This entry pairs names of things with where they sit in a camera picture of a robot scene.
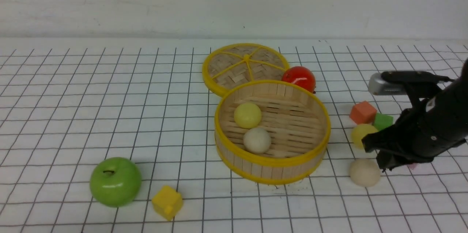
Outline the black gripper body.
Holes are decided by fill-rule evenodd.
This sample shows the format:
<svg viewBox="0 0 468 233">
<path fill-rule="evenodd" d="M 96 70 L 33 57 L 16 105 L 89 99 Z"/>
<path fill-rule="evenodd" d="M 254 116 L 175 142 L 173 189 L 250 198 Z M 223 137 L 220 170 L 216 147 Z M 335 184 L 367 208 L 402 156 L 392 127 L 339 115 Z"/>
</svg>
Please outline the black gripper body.
<svg viewBox="0 0 468 233">
<path fill-rule="evenodd" d="M 467 81 L 458 79 L 432 97 L 411 93 L 409 98 L 412 108 L 404 110 L 396 123 L 362 139 L 366 152 L 378 152 L 383 171 L 430 163 L 467 137 Z"/>
</svg>

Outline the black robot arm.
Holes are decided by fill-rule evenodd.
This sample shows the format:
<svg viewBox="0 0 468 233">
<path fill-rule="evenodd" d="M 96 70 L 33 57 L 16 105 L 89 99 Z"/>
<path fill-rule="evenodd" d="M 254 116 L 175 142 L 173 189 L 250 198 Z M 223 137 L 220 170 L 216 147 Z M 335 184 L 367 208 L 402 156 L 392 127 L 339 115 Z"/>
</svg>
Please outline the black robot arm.
<svg viewBox="0 0 468 233">
<path fill-rule="evenodd" d="M 368 91 L 376 96 L 406 95 L 411 102 L 411 108 L 404 109 L 391 126 L 362 138 L 366 153 L 377 151 L 378 167 L 383 171 L 430 163 L 466 142 L 467 63 L 458 79 L 416 70 L 375 73 Z"/>
</svg>

